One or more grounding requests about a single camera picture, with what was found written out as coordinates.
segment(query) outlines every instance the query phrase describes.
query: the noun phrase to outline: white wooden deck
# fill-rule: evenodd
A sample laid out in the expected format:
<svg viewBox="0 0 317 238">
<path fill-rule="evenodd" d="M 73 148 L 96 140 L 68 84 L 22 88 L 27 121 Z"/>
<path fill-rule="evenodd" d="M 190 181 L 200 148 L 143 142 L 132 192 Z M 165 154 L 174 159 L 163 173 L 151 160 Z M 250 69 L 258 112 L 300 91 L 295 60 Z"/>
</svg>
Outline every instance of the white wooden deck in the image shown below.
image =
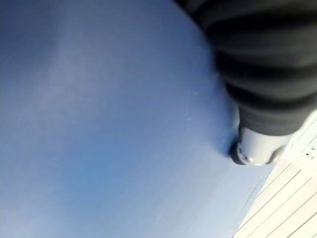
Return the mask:
<svg viewBox="0 0 317 238">
<path fill-rule="evenodd" d="M 317 238 L 317 112 L 293 137 L 234 238 Z"/>
</svg>

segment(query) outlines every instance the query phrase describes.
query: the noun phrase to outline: black ribbed hose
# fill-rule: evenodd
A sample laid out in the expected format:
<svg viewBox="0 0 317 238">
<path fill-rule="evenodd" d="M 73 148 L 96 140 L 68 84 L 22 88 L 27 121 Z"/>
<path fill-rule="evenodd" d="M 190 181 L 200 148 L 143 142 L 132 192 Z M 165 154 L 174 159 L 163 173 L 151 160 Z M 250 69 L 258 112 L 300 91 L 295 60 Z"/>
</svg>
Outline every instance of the black ribbed hose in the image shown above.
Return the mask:
<svg viewBox="0 0 317 238">
<path fill-rule="evenodd" d="M 209 38 L 240 126 L 298 130 L 317 108 L 317 0 L 179 0 Z"/>
</svg>

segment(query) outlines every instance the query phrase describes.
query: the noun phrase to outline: wooden plank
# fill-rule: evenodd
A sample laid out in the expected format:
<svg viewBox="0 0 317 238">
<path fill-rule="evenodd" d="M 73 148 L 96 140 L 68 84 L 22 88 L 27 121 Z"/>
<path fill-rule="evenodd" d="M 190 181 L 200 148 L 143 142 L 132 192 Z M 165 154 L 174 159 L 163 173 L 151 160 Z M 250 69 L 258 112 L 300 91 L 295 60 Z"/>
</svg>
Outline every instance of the wooden plank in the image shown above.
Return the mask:
<svg viewBox="0 0 317 238">
<path fill-rule="evenodd" d="M 287 218 L 267 238 L 287 238 L 317 211 L 317 193 L 307 200 L 295 213 Z"/>
<path fill-rule="evenodd" d="M 310 179 L 298 192 L 296 192 L 282 207 L 280 207 L 272 216 L 256 228 L 248 238 L 267 238 L 274 230 L 298 211 L 305 202 L 311 199 L 317 193 L 317 183 Z"/>
<path fill-rule="evenodd" d="M 245 238 L 250 235 L 257 227 L 276 212 L 287 200 L 289 200 L 296 192 L 298 192 L 310 179 L 304 172 L 299 172 L 290 182 L 274 196 L 266 206 L 249 220 L 235 234 L 235 238 Z"/>
<path fill-rule="evenodd" d="M 299 227 L 289 238 L 314 237 L 317 234 L 317 209 L 315 214 Z"/>
<path fill-rule="evenodd" d="M 272 173 L 270 176 L 267 178 L 263 188 L 261 191 L 258 193 L 257 197 L 264 191 L 266 190 L 274 180 L 282 174 L 282 172 L 290 165 L 290 162 L 284 159 L 281 159 L 278 161 L 278 163 L 275 165 Z"/>
<path fill-rule="evenodd" d="M 295 177 L 299 168 L 290 164 L 280 176 L 278 176 L 270 186 L 264 190 L 254 201 L 245 221 L 248 222 L 262 207 L 264 207 L 283 187 Z"/>
</svg>

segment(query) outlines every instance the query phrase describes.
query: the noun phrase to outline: blue surface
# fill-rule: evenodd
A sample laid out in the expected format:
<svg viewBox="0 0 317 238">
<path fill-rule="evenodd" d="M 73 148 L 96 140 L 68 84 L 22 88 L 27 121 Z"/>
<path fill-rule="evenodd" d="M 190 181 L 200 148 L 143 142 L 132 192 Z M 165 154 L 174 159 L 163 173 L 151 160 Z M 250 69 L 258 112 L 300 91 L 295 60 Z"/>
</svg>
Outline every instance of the blue surface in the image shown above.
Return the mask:
<svg viewBox="0 0 317 238">
<path fill-rule="evenodd" d="M 4 0 L 0 237 L 230 238 L 272 167 L 169 0 Z"/>
</svg>

